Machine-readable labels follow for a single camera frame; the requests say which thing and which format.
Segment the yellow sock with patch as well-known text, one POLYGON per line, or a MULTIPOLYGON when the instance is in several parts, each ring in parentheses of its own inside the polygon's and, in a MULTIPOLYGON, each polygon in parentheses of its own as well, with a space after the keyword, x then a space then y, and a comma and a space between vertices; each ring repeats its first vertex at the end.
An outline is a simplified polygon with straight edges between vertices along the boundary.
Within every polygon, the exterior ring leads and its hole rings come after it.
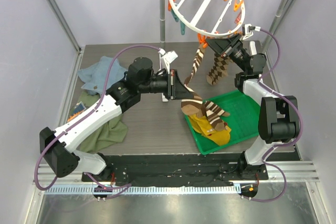
POLYGON ((229 126, 225 126, 222 131, 217 131, 213 129, 210 125, 207 127, 201 127, 201 134, 205 138, 211 140, 215 144, 222 146, 229 143, 231 139, 231 128, 229 126))

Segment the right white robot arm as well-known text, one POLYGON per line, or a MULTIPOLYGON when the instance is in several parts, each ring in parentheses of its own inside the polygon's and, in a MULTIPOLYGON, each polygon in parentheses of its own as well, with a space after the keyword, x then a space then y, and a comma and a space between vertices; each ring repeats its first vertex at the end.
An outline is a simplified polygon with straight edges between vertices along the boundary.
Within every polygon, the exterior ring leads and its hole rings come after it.
POLYGON ((301 136, 297 99, 279 94, 264 84, 266 56, 254 49, 246 51, 241 35, 207 38, 206 43, 214 53, 228 57, 239 66, 241 72, 235 77, 235 87, 260 106, 259 135, 253 145, 242 152, 236 168, 239 177, 250 179, 264 169, 271 153, 277 148, 294 145, 301 136))

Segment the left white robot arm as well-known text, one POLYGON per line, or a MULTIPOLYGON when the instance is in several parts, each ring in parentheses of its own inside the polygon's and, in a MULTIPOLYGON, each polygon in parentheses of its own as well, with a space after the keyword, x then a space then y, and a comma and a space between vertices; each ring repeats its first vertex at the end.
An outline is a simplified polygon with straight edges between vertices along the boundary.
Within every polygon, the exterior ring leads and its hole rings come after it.
POLYGON ((161 93, 168 100, 192 98, 175 69, 155 73, 149 58, 138 57, 129 65, 123 79, 113 84, 97 102, 82 114, 55 130, 46 127, 39 133, 40 152, 56 177, 74 171, 91 173, 105 182, 112 174, 101 154, 79 151, 78 146, 106 122, 120 116, 141 100, 143 93, 161 93))

